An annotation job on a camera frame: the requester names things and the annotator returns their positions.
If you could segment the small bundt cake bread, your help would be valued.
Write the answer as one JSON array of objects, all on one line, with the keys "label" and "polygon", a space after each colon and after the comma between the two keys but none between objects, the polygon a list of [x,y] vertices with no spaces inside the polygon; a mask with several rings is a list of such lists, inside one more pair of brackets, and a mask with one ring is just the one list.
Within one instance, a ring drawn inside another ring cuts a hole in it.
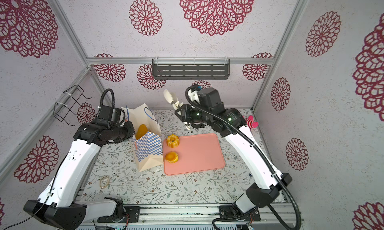
[{"label": "small bundt cake bread", "polygon": [[169,148],[177,148],[180,145],[180,138],[176,135],[170,135],[166,139]]}]

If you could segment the long baguette bread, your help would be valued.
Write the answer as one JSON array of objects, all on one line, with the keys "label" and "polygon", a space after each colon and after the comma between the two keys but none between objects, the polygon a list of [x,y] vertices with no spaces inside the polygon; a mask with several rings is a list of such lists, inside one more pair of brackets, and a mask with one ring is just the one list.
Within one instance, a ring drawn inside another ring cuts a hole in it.
[{"label": "long baguette bread", "polygon": [[140,125],[135,134],[136,140],[139,140],[140,138],[142,138],[147,132],[148,132],[147,126],[145,124]]}]

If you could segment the blue checkered paper bag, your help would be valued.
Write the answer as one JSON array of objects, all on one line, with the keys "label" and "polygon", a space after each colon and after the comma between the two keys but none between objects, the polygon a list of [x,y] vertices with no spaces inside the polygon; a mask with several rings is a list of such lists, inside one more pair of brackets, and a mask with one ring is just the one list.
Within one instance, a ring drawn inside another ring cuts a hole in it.
[{"label": "blue checkered paper bag", "polygon": [[140,126],[144,125],[147,128],[147,132],[139,139],[133,137],[130,140],[138,171],[143,172],[162,165],[164,163],[162,132],[151,109],[142,104],[135,109],[122,107],[122,110],[126,114],[126,121],[133,124],[136,134]]}]

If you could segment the round yellow tart bread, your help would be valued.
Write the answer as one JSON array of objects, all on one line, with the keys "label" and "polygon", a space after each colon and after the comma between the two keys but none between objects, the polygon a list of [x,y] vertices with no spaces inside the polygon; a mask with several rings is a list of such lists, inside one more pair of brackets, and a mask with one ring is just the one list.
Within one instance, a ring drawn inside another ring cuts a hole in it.
[{"label": "round yellow tart bread", "polygon": [[176,163],[179,160],[179,155],[176,152],[169,152],[166,154],[165,160],[169,163]]}]

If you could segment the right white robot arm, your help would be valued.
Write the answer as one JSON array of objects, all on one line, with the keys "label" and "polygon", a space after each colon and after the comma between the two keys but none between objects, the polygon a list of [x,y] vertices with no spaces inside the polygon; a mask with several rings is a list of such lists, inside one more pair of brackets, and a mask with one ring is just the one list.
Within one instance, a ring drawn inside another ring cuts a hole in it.
[{"label": "right white robot arm", "polygon": [[216,89],[192,85],[186,96],[188,103],[183,104],[175,94],[164,90],[166,101],[188,130],[211,127],[235,148],[254,178],[254,183],[234,202],[234,210],[241,214],[271,204],[283,186],[292,181],[291,176],[272,164],[253,138],[245,118],[237,109],[225,108]]}]

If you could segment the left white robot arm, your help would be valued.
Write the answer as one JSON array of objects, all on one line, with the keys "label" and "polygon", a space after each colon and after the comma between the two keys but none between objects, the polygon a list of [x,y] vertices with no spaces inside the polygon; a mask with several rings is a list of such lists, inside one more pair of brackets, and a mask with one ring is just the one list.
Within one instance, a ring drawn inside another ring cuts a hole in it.
[{"label": "left white robot arm", "polygon": [[117,144],[135,135],[125,109],[101,106],[91,123],[82,124],[74,135],[68,154],[54,179],[36,200],[28,200],[24,211],[39,222],[62,230],[75,230],[83,222],[107,217],[119,222],[125,217],[121,200],[107,197],[94,202],[77,202],[77,193],[88,171],[107,144]]}]

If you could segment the pink plastic tray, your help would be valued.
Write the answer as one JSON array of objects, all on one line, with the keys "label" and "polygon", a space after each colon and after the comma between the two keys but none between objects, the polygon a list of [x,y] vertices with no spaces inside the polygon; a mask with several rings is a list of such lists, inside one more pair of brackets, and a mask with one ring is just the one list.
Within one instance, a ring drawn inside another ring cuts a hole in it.
[{"label": "pink plastic tray", "polygon": [[173,149],[167,146],[167,141],[163,141],[163,156],[170,152],[179,156],[175,163],[164,161],[166,175],[182,175],[225,167],[225,159],[216,134],[182,136],[179,139],[179,146]]}]

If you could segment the beige rubber band loop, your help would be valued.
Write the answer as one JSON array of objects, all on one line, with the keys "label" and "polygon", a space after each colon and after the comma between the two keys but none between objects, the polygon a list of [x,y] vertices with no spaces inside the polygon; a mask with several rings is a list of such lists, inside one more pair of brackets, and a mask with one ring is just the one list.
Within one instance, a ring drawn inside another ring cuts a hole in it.
[{"label": "beige rubber band loop", "polygon": [[109,176],[102,176],[99,179],[99,187],[100,189],[106,189],[110,185],[110,177]]}]

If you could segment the pink white plush toy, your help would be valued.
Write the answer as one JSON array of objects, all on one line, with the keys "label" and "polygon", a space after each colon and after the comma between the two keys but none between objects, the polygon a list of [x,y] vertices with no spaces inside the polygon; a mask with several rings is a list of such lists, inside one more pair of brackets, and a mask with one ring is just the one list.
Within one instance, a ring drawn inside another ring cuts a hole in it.
[{"label": "pink white plush toy", "polygon": [[252,130],[252,129],[255,129],[259,126],[259,123],[255,121],[254,117],[253,116],[249,116],[247,119],[246,119],[246,122],[247,122],[247,125],[248,127]]}]

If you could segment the grey wall shelf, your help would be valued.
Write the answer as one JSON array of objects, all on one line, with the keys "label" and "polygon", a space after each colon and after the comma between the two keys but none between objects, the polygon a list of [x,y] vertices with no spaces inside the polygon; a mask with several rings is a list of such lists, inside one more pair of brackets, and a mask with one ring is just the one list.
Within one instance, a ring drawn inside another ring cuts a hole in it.
[{"label": "grey wall shelf", "polygon": [[152,59],[156,80],[227,80],[229,59]]}]

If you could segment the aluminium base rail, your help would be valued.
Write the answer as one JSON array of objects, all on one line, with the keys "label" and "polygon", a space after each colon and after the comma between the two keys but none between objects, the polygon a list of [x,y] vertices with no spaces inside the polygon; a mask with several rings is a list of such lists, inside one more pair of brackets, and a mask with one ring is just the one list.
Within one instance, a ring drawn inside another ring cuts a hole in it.
[{"label": "aluminium base rail", "polygon": [[87,221],[80,230],[282,230],[265,207],[240,219],[229,220],[230,204],[127,205],[122,222]]}]

